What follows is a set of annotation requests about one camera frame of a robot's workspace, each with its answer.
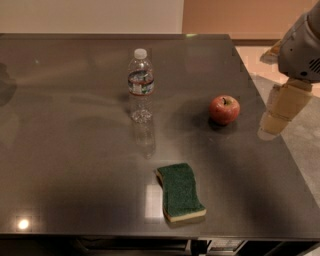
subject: table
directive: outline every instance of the table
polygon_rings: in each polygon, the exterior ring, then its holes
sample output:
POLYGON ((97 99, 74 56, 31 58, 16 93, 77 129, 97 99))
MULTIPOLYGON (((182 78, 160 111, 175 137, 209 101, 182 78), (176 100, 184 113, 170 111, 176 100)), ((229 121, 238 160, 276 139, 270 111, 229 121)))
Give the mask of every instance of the table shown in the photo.
POLYGON ((257 137, 265 105, 228 35, 3 34, 0 56, 0 234, 320 240, 286 143, 257 137), (149 160, 128 116, 140 47, 155 69, 149 160), (208 116, 222 93, 241 104, 226 127, 208 116), (154 170, 181 162, 207 214, 168 223, 154 170))

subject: apple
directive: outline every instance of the apple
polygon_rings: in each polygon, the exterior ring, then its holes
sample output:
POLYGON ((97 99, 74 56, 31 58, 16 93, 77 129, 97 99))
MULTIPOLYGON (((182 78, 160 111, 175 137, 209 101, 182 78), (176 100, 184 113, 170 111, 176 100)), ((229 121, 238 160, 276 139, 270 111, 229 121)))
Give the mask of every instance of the apple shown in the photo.
POLYGON ((214 98, 209 106, 211 119, 220 125, 227 125, 233 122, 239 113, 239 102, 229 95, 220 95, 214 98))

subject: white wall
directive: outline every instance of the white wall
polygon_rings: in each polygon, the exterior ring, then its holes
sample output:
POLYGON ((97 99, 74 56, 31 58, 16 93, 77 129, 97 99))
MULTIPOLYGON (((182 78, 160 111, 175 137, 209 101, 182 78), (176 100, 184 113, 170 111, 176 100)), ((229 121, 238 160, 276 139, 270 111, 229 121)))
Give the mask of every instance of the white wall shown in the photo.
POLYGON ((0 33, 181 33, 184 0, 0 0, 0 33))

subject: bottle label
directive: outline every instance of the bottle label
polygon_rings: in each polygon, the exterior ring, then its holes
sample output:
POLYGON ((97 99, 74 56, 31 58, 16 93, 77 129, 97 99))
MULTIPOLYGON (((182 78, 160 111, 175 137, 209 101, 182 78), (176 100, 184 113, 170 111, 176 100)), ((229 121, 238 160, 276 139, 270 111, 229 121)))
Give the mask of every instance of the bottle label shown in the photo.
POLYGON ((154 88, 154 80, 151 74, 144 70, 132 72, 128 78, 129 92, 134 95, 148 95, 154 88))

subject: floor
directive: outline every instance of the floor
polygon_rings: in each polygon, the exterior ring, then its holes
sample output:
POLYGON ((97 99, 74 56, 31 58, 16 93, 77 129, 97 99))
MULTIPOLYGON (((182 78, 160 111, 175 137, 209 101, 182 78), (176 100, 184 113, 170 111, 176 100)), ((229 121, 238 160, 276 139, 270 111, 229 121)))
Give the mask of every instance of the floor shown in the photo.
MULTIPOLYGON (((284 84, 287 77, 278 71, 278 65, 267 64, 260 61, 261 56, 270 49, 270 46, 238 46, 236 47, 240 57, 249 71, 258 91, 260 92, 264 102, 267 101, 270 92, 270 86, 265 86, 264 80, 271 80, 274 84, 284 84)), ((313 85, 313 95, 320 97, 320 83, 313 85)), ((305 256, 320 256, 320 247, 305 256)))

